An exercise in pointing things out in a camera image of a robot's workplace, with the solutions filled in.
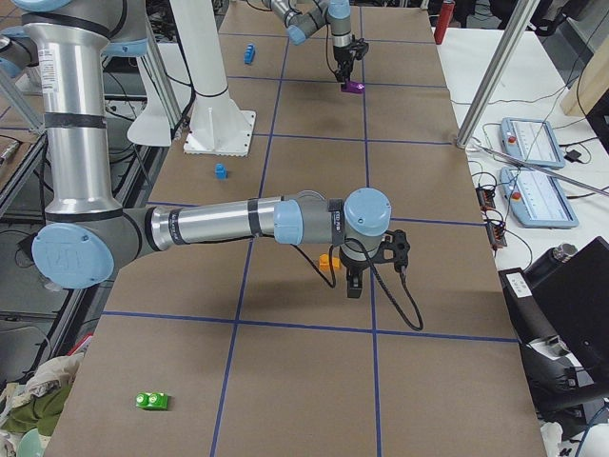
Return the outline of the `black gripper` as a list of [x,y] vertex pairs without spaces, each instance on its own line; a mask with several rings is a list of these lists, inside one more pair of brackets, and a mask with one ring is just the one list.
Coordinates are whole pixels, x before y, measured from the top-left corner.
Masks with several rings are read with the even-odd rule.
[[346,296],[359,299],[362,295],[363,273],[373,266],[392,264],[405,283],[410,244],[401,229],[388,230],[371,241],[362,236],[351,236],[340,245],[339,254],[346,268]]
[[350,81],[355,61],[361,61],[369,50],[369,44],[363,39],[354,36],[334,36],[333,56],[337,68],[333,74],[338,83],[346,85]]

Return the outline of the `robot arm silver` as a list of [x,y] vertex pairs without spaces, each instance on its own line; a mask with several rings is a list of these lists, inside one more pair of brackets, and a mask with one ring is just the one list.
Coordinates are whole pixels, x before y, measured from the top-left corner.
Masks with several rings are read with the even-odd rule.
[[351,5],[349,1],[313,1],[310,10],[298,10],[291,1],[262,1],[257,7],[249,1],[253,9],[272,12],[279,17],[289,41],[299,46],[312,37],[317,31],[326,29],[327,38],[332,38],[333,57],[336,68],[333,69],[326,58],[326,64],[341,91],[346,93],[364,93],[364,83],[351,79],[354,63],[362,61],[369,51],[369,44],[361,37],[357,38],[351,28]]
[[[282,19],[290,41],[300,44],[328,27],[336,78],[352,86],[354,60],[368,50],[351,33],[349,1],[312,1],[296,10],[290,1],[262,1]],[[32,242],[40,272],[63,288],[89,288],[130,262],[172,246],[221,244],[259,237],[297,247],[339,248],[347,297],[359,298],[370,268],[393,299],[375,265],[391,263],[407,295],[410,246],[402,230],[388,230],[391,205],[379,190],[353,191],[346,201],[316,191],[252,198],[186,209],[124,209],[113,196],[103,84],[102,53],[144,57],[153,47],[145,1],[12,1],[23,11],[25,38],[33,41],[44,99],[53,199],[46,224]],[[254,111],[240,110],[229,94],[210,1],[170,1],[183,40],[193,113],[185,150],[247,155]]]

